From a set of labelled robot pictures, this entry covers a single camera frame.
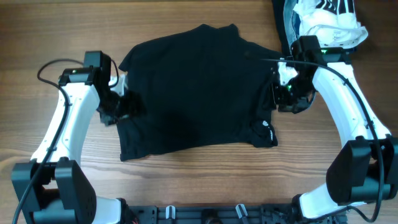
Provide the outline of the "black t-shirt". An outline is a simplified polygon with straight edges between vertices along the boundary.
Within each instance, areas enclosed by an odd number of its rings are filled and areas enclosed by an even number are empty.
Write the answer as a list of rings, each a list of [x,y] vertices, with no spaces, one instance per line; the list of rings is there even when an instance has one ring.
[[[270,90],[280,57],[235,25],[136,45],[119,66],[139,108],[117,125],[120,159],[234,142],[276,146]]]

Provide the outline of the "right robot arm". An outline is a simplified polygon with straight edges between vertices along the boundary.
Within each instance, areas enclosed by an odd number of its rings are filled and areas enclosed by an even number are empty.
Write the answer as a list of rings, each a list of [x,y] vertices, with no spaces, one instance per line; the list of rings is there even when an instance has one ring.
[[[311,223],[397,195],[397,138],[378,120],[354,77],[348,53],[322,47],[314,35],[291,46],[278,61],[274,102],[280,112],[297,114],[322,96],[340,135],[341,151],[316,189],[294,197],[290,219]]]

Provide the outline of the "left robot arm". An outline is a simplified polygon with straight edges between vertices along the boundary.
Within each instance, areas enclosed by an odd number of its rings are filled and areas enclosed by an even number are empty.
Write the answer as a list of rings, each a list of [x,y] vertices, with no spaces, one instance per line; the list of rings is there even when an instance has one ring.
[[[13,216],[27,223],[139,223],[123,198],[96,195],[83,173],[81,153],[90,120],[98,112],[109,126],[140,113],[140,99],[127,91],[124,77],[111,79],[114,60],[88,51],[78,68],[67,68],[54,83],[57,107],[30,161],[15,164],[11,181],[19,200]]]

